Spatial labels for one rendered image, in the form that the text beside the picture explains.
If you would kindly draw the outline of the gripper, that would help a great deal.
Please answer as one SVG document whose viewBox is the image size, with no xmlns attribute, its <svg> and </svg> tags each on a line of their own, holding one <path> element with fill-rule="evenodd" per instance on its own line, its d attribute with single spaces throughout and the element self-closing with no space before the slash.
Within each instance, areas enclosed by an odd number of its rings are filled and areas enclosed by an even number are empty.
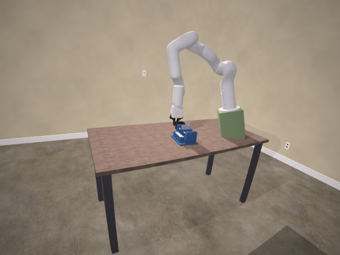
<svg viewBox="0 0 340 255">
<path fill-rule="evenodd" d="M 183 106 L 172 105 L 171 115 L 169 118 L 173 120 L 173 125 L 175 126 L 175 123 L 179 122 L 180 119 L 183 118 Z M 175 118 L 177 118 L 177 121 L 175 121 Z"/>
</svg>

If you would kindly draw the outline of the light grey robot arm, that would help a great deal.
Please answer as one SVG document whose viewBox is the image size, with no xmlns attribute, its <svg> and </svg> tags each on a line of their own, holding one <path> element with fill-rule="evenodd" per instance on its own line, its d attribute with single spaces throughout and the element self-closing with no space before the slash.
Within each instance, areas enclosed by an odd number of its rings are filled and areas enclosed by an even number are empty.
<svg viewBox="0 0 340 255">
<path fill-rule="evenodd" d="M 234 78 L 236 76 L 236 65 L 232 61 L 221 62 L 217 55 L 206 45 L 197 42 L 199 39 L 195 31 L 190 31 L 173 40 L 167 46 L 167 56 L 169 63 L 169 71 L 174 82 L 173 105 L 183 105 L 184 82 L 181 75 L 181 66 L 179 52 L 187 49 L 194 52 L 206 60 L 214 72 L 218 75 L 223 75 L 220 83 L 220 91 L 222 95 L 222 108 L 220 112 L 232 112 L 239 110 L 240 107 L 235 107 L 235 92 Z M 179 86 L 178 86 L 179 85 Z"/>
</svg>

